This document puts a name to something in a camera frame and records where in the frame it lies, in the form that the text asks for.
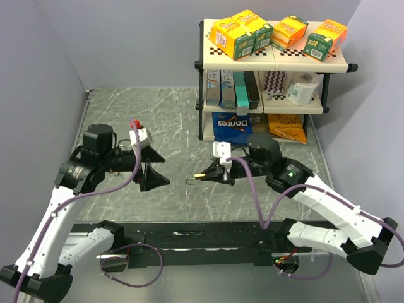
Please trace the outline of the small brass padlock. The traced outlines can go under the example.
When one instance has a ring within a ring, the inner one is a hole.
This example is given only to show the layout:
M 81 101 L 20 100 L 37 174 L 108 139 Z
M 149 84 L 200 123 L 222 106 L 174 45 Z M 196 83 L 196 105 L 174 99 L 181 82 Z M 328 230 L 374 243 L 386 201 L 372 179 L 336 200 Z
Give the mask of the small brass padlock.
M 193 177 L 187 178 L 187 179 L 185 180 L 185 183 L 186 183 L 186 185 L 193 186 L 193 185 L 196 184 L 195 182 L 196 182 L 197 180 L 200 180 L 200 179 L 204 178 L 205 176 L 206 176 L 205 173 L 194 174 Z

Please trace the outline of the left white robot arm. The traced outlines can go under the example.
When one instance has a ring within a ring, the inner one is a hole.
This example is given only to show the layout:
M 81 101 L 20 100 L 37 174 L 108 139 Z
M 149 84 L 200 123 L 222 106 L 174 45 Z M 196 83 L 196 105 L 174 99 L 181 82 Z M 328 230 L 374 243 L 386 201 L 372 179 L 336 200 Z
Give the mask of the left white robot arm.
M 138 120 L 130 126 L 130 150 L 119 147 L 112 126 L 92 124 L 83 134 L 82 145 L 60 166 L 49 205 L 29 245 L 15 264 L 1 268 L 1 281 L 15 290 L 13 302 L 18 302 L 21 294 L 42 302 L 61 302 L 74 275 L 87 262 L 107 251 L 129 253 L 132 247 L 143 246 L 141 242 L 127 244 L 124 227 L 104 220 L 63 251 L 86 198 L 119 191 L 130 182 L 138 184 L 142 192 L 170 184 L 152 167 L 165 159 L 152 148 L 149 130 Z M 129 172 L 130 176 L 119 186 L 97 191 L 108 172 Z

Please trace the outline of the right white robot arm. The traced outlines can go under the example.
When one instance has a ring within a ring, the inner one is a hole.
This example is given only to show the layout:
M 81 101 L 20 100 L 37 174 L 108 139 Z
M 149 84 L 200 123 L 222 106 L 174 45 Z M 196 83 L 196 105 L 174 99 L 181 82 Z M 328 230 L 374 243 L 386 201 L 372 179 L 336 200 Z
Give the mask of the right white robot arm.
M 194 179 L 235 185 L 236 179 L 249 181 L 258 222 L 266 230 L 278 204 L 288 197 L 314 210 L 333 227 L 315 227 L 286 219 L 275 237 L 282 251 L 293 247 L 310 247 L 344 257 L 356 270 L 375 275 L 383 262 L 392 238 L 403 242 L 396 231 L 397 222 L 381 219 L 362 210 L 336 193 L 311 169 L 301 162 L 282 155 L 280 144 L 268 133 L 253 133 L 247 139 L 248 151 L 243 157 L 232 154 L 230 143 L 212 144 L 213 163 Z M 266 185 L 279 193 L 267 217 L 263 216 L 254 177 L 264 177 Z

